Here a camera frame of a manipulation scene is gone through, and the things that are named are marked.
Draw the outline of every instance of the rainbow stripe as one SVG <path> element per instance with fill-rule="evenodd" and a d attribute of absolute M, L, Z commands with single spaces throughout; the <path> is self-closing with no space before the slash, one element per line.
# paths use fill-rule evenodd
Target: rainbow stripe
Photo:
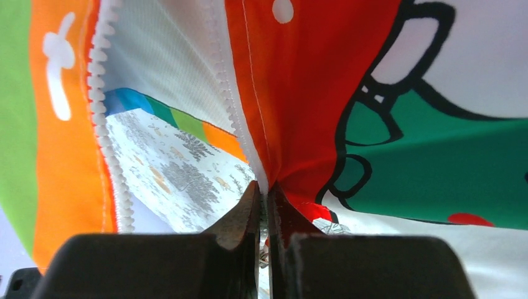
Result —
<path fill-rule="evenodd" d="M 221 148 L 246 162 L 236 136 L 210 123 L 199 120 L 181 110 L 130 88 L 119 88 L 105 93 L 106 116 L 134 109 L 142 109 L 171 126 L 196 136 L 203 142 Z"/>

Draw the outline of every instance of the zipper teeth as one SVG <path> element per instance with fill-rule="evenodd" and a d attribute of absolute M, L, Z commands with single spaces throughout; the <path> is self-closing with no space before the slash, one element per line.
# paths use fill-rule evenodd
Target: zipper teeth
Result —
<path fill-rule="evenodd" d="M 225 55 L 229 55 L 229 53 L 224 53 L 225 51 L 222 51 L 222 44 L 220 43 L 221 34 L 218 30 L 221 24 L 217 19 L 214 2 L 214 0 L 201 1 L 202 7 L 206 12 L 205 15 L 207 20 L 205 24 L 209 31 L 211 57 L 215 60 L 214 68 L 217 72 L 216 79 L 219 82 L 221 96 L 227 104 L 227 113 L 229 114 L 231 127 L 234 129 L 233 134 L 237 137 L 237 141 L 242 149 L 242 153 L 248 161 L 249 167 L 253 170 L 253 173 L 255 173 L 260 192 L 266 195 L 268 192 L 268 178 L 266 177 L 266 173 L 264 172 L 257 151 L 251 148 L 253 146 L 253 141 L 249 128 L 245 123 L 242 103 L 239 99 L 236 99 L 233 96 L 232 90 L 236 87 L 232 87 L 232 84 L 229 81 L 230 76 L 225 62 Z"/>
<path fill-rule="evenodd" d="M 92 37 L 93 48 L 89 54 L 89 58 L 92 61 L 88 63 L 88 72 L 90 75 L 88 76 L 87 84 L 95 134 L 110 173 L 117 229 L 120 233 L 126 233 L 134 231 L 133 211 L 131 208 L 132 200 L 125 177 L 123 176 L 123 169 L 115 157 L 112 142 L 108 137 L 109 132 L 106 128 L 105 116 L 106 108 L 103 103 L 105 94 L 101 89 L 105 85 L 103 79 L 101 79 L 101 76 L 105 73 L 105 68 L 101 63 L 107 60 L 104 49 L 111 47 L 111 43 L 106 37 L 115 34 L 115 29 L 110 23 L 118 20 L 118 15 L 114 10 L 122 5 L 122 0 L 101 0 L 98 20 L 95 25 L 95 34 Z"/>

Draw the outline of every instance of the green printed shape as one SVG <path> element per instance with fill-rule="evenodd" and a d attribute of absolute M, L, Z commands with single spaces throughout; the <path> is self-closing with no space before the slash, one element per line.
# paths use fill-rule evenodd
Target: green printed shape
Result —
<path fill-rule="evenodd" d="M 205 143 L 209 143 L 205 135 L 202 121 L 176 109 L 171 109 L 171 113 L 180 130 L 194 135 Z"/>
<path fill-rule="evenodd" d="M 150 103 L 155 116 L 169 123 L 171 126 L 178 128 L 178 125 L 176 124 L 176 122 L 174 121 L 174 117 L 172 116 L 171 109 L 167 105 L 147 95 L 145 97 L 147 98 L 147 101 Z"/>
<path fill-rule="evenodd" d="M 0 2 L 0 204 L 32 255 L 37 220 L 37 115 L 29 66 L 30 0 Z"/>

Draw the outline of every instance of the white printed mark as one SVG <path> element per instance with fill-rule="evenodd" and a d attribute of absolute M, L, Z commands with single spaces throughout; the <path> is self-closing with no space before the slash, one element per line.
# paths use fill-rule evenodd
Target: white printed mark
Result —
<path fill-rule="evenodd" d="M 293 19 L 293 4 L 290 0 L 275 0 L 271 11 L 280 24 L 286 24 Z"/>
<path fill-rule="evenodd" d="M 75 14 L 68 13 L 60 23 L 59 32 L 48 32 L 44 36 L 42 51 L 48 58 L 46 65 L 46 78 L 51 97 L 51 104 L 59 120 L 70 120 L 72 111 L 64 87 L 62 85 L 62 69 L 71 69 L 75 65 L 75 52 L 72 45 L 66 40 Z"/>

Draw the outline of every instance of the orange stripe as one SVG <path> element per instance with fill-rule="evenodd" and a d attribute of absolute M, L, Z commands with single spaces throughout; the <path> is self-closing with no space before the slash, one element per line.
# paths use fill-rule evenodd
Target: orange stripe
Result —
<path fill-rule="evenodd" d="M 72 117 L 53 111 L 42 44 L 58 32 L 70 12 L 75 20 L 66 35 L 75 52 L 72 69 L 62 69 L 62 83 Z M 113 199 L 107 168 L 95 139 L 87 98 L 87 48 L 97 19 L 97 1 L 33 0 L 30 61 L 38 121 L 37 182 L 39 202 L 33 257 L 45 270 L 53 254 L 71 236 L 114 232 Z"/>
<path fill-rule="evenodd" d="M 227 133 L 209 123 L 202 123 L 204 127 L 205 137 L 210 145 L 221 148 L 231 155 L 241 159 L 244 163 L 248 163 L 246 157 L 242 153 L 242 149 L 234 135 Z"/>

